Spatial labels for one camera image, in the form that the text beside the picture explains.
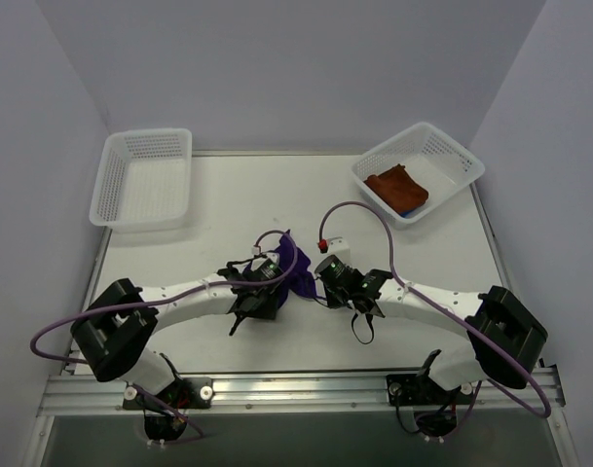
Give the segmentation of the bright blue towel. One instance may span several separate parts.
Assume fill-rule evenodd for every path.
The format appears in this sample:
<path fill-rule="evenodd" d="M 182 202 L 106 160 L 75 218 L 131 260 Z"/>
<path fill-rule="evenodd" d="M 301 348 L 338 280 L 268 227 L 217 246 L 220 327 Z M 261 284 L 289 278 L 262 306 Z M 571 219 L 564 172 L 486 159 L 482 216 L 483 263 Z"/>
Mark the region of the bright blue towel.
<path fill-rule="evenodd" d="M 408 217 L 416 214 L 417 212 L 419 212 L 419 208 L 416 208 L 416 209 L 412 209 L 412 210 L 403 212 L 403 213 L 400 214 L 400 216 L 403 217 L 403 218 L 408 218 Z"/>

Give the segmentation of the brown towel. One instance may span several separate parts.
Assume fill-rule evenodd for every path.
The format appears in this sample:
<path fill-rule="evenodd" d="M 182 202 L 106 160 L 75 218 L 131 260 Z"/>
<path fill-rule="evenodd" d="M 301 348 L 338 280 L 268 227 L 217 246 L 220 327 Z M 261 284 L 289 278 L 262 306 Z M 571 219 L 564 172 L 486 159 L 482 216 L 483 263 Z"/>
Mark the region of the brown towel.
<path fill-rule="evenodd" d="M 401 216 L 422 207 L 429 198 L 428 191 L 413 180 L 402 164 L 379 175 L 369 175 L 365 185 Z"/>

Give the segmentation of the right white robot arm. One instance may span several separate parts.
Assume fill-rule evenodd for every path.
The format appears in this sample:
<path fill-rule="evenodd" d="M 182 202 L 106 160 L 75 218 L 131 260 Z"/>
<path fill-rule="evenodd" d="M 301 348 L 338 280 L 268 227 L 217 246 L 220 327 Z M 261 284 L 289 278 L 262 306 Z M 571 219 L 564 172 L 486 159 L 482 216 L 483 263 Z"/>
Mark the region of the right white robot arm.
<path fill-rule="evenodd" d="M 452 351 L 436 349 L 423 374 L 444 391 L 490 379 L 523 389 L 544 347 L 548 333 L 508 289 L 493 286 L 486 293 L 467 293 L 397 281 L 391 272 L 363 274 L 327 256 L 316 268 L 328 302 L 349 305 L 370 318 L 413 320 L 467 338 Z"/>

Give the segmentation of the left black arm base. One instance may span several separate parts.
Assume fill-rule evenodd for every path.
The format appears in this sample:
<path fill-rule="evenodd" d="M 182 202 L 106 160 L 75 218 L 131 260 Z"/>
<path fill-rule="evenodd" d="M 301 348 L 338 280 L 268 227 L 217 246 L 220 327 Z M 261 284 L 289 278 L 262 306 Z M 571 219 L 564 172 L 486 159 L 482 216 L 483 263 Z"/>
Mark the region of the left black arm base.
<path fill-rule="evenodd" d="M 149 352 L 141 356 L 123 380 L 125 407 L 142 411 L 148 445 L 165 448 L 206 437 L 186 412 L 211 408 L 211 378 L 184 377 L 163 353 Z"/>

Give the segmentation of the purple towel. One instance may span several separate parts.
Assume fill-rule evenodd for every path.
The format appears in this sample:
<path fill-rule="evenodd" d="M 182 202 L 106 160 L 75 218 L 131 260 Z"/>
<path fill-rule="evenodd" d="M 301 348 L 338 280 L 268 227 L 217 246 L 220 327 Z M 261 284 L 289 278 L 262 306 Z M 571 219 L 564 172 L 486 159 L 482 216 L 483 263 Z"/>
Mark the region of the purple towel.
<path fill-rule="evenodd" d="M 286 271 L 294 258 L 293 245 L 290 241 L 290 230 L 287 230 L 280 238 L 278 247 L 273 250 L 273 253 L 278 254 L 279 267 L 283 271 Z M 321 295 L 316 290 L 314 276 L 309 271 L 311 263 L 310 258 L 298 247 L 296 265 L 277 289 L 278 306 L 283 306 L 287 301 L 289 293 L 308 300 L 321 298 Z"/>

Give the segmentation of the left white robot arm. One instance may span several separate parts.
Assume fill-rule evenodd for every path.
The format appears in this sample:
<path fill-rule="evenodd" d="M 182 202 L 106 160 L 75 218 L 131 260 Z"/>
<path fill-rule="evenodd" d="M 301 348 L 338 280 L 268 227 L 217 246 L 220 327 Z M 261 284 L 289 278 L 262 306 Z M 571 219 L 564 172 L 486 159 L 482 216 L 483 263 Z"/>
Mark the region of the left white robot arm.
<path fill-rule="evenodd" d="M 273 320 L 282 305 L 279 254 L 229 263 L 199 281 L 171 287 L 136 287 L 127 279 L 112 283 L 75 322 L 71 335 L 100 382 L 114 379 L 164 396 L 182 384 L 167 358 L 147 348 L 167 327 L 210 315 L 232 315 L 233 335 L 247 318 Z"/>

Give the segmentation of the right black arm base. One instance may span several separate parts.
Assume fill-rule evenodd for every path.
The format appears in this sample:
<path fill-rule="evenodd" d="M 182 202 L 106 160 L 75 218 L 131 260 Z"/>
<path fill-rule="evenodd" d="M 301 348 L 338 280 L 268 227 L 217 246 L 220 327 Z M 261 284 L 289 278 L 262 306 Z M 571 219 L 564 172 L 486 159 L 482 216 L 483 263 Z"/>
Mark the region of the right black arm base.
<path fill-rule="evenodd" d="M 387 375 L 386 382 L 389 404 L 402 431 L 443 443 L 471 415 L 481 383 L 467 383 L 468 393 L 462 385 L 450 390 L 439 387 L 429 374 L 440 353 L 440 349 L 433 350 L 415 373 Z"/>

